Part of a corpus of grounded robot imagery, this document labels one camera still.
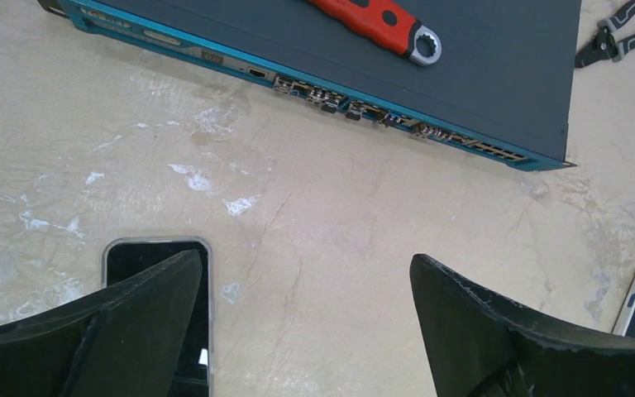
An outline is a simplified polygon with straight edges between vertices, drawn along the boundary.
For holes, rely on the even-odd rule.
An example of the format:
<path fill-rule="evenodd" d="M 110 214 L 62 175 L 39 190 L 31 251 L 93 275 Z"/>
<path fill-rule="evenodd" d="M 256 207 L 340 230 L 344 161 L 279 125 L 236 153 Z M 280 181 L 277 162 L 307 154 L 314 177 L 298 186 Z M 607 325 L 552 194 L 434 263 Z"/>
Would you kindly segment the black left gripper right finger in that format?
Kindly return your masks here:
<path fill-rule="evenodd" d="M 554 318 L 428 255 L 409 269 L 440 396 L 635 396 L 635 338 Z"/>

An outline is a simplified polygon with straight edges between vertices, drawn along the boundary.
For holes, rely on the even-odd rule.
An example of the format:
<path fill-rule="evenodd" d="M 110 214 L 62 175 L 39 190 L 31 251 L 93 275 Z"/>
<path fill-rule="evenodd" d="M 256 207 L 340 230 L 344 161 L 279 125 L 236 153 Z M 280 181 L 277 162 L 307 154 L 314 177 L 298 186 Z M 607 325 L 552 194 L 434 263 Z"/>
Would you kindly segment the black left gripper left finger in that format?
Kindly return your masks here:
<path fill-rule="evenodd" d="M 183 251 L 132 277 L 0 326 L 0 396 L 165 396 L 202 262 Z"/>

